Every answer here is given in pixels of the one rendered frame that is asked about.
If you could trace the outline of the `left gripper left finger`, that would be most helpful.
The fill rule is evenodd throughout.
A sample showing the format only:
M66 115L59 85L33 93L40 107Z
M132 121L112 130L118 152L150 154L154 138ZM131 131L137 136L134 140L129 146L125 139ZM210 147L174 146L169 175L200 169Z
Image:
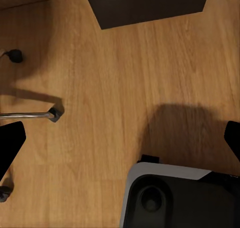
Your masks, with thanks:
M26 140L21 121L0 126L0 181Z

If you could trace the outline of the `swivel chair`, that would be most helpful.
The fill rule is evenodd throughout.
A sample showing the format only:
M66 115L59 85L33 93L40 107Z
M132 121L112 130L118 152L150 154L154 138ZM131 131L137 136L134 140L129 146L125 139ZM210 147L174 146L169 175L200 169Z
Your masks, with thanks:
M4 55L8 55L13 63L21 63L23 61L22 51L19 49L8 51L5 48L2 48L0 49L0 60ZM48 112L0 113L0 120L49 118L56 123L61 116L62 113L55 107L52 107ZM6 202L10 193L11 188L8 186L0 186L0 203Z

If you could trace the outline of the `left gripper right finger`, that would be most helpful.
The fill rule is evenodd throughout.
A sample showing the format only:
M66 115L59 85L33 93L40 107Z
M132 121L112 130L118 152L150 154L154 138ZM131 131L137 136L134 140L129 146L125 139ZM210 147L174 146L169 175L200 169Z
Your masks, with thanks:
M227 123L224 139L240 160L240 122L231 120Z

